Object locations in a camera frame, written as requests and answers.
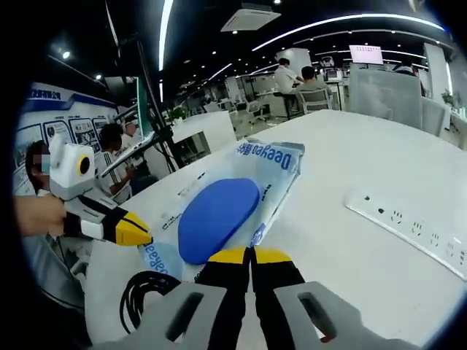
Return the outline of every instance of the black pole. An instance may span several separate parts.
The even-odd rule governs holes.
[[[178,147],[175,145],[174,141],[172,140],[172,130],[171,128],[166,124],[166,121],[163,119],[161,112],[159,111],[158,104],[155,100],[154,92],[152,89],[152,85],[150,82],[150,75],[149,71],[147,70],[147,64],[146,64],[146,59],[144,56],[144,50],[141,42],[138,40],[137,42],[138,45],[138,52],[139,52],[139,59],[141,61],[141,66],[143,68],[143,73],[144,73],[144,80],[146,82],[146,87],[147,91],[149,92],[150,100],[152,102],[153,108],[154,108],[154,114],[155,118],[149,118],[151,124],[153,124],[153,129],[154,131],[159,130],[161,133],[161,142],[159,143],[161,145],[162,149],[162,154],[166,159],[167,164],[169,164],[169,167],[172,169],[172,171],[176,171],[174,164],[172,163],[169,154],[167,153],[163,143],[166,142],[167,145],[169,146],[169,149],[173,155],[173,159],[175,160],[175,163],[177,163],[179,168],[183,168],[185,166],[185,163],[183,163],[182,158],[180,157],[180,153],[178,151]]]

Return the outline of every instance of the power strip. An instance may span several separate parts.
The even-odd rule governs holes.
[[[349,191],[344,205],[415,246],[462,280],[467,280],[467,245],[459,236],[393,208],[390,203],[368,191]]]

